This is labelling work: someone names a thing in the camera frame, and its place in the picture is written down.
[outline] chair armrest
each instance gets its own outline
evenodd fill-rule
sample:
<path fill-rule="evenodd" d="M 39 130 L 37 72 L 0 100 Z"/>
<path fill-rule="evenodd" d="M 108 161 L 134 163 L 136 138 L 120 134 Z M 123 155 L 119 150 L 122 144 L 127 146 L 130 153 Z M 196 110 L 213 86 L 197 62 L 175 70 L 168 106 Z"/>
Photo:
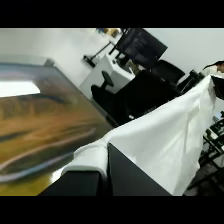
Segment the chair armrest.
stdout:
<path fill-rule="evenodd" d="M 106 84 L 113 87 L 114 83 L 112 79 L 110 78 L 109 74 L 106 71 L 102 71 L 102 75 Z"/>

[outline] white floor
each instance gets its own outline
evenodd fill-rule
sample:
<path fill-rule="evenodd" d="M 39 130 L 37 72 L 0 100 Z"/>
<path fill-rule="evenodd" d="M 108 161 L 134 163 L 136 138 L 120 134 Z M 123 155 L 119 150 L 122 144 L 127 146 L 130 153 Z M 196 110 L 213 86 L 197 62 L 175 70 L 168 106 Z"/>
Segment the white floor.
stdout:
<path fill-rule="evenodd" d="M 53 58 L 77 87 L 91 71 L 82 61 L 83 55 L 95 54 L 107 43 L 92 28 L 0 28 L 1 55 Z"/>

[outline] black monitor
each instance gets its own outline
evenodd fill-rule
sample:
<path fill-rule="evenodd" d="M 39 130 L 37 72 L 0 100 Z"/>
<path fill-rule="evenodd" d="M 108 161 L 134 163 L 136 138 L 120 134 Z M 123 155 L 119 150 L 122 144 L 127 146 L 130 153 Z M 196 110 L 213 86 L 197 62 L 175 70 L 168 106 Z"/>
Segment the black monitor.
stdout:
<path fill-rule="evenodd" d="M 143 28 L 130 28 L 117 43 L 116 48 L 134 63 L 151 69 L 166 51 L 167 46 Z"/>

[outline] person's hair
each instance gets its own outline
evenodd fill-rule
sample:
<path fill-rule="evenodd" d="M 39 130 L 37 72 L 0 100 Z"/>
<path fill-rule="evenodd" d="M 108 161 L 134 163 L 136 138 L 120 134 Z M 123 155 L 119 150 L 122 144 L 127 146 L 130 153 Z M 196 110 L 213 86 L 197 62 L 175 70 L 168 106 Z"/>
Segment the person's hair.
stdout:
<path fill-rule="evenodd" d="M 213 65 L 217 65 L 217 66 L 218 66 L 218 65 L 222 65 L 222 64 L 224 64 L 224 61 L 217 61 L 216 63 L 214 63 L 214 64 L 212 64 L 212 65 L 207 65 L 207 66 L 205 66 L 204 69 L 206 69 L 206 68 L 208 68 L 208 67 L 210 67 L 210 66 L 213 66 Z"/>

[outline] wall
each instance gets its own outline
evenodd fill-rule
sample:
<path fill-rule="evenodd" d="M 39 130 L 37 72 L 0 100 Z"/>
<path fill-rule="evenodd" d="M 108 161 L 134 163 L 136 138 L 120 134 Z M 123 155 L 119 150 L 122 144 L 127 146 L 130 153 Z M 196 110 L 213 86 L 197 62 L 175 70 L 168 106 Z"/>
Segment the wall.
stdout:
<path fill-rule="evenodd" d="M 168 46 L 162 58 L 184 72 L 224 60 L 223 28 L 145 28 Z"/>

